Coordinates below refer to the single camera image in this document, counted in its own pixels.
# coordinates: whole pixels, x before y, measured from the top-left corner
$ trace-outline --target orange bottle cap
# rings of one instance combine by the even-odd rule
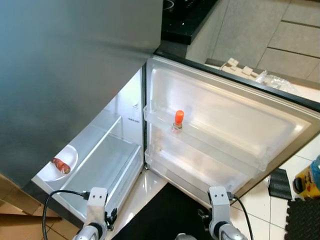
[[[182,110],[176,111],[175,118],[174,118],[174,124],[178,125],[178,126],[181,125],[182,121],[184,120],[184,116],[185,116],[184,111],[182,111]]]

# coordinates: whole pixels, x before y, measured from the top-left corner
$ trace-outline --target black foam mat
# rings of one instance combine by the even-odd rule
[[[320,240],[320,199],[288,201],[285,240]]]
[[[114,240],[174,240],[179,233],[197,240],[212,240],[205,232],[198,209],[208,210],[167,183],[113,238]]]
[[[277,168],[270,174],[268,191],[270,196],[286,200],[292,199],[286,170]]]

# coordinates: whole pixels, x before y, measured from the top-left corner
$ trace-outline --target black cable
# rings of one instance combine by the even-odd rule
[[[244,215],[245,215],[246,223],[247,223],[248,228],[249,228],[250,238],[251,238],[251,240],[254,240],[254,235],[252,233],[252,228],[251,228],[251,224],[250,224],[250,221],[249,221],[249,216],[248,216],[247,210],[246,210],[244,204],[242,203],[242,201],[237,196],[233,195],[233,198],[240,203],[240,205],[241,205],[241,207],[243,209]]]
[[[48,202],[49,202],[50,198],[56,193],[75,194],[75,195],[79,195],[81,197],[85,197],[87,194],[87,192],[77,192],[77,191],[69,191],[69,190],[56,190],[56,191],[53,191],[49,194],[49,196],[47,197],[45,204],[43,206],[43,212],[42,212],[42,234],[43,234],[44,240],[48,240],[47,230],[46,230],[46,214],[47,214]]]

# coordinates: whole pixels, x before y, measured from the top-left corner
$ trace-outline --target plastic bag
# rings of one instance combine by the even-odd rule
[[[267,74],[267,71],[263,71],[262,73],[260,73],[259,76],[256,77],[255,81],[265,86],[269,86],[290,94],[301,96],[299,91],[289,81],[275,75]]]

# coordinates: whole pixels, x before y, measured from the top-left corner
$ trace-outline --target sausage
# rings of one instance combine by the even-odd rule
[[[71,169],[70,166],[63,161],[61,161],[59,158],[52,158],[52,163],[56,166],[56,168],[63,174],[70,173]]]

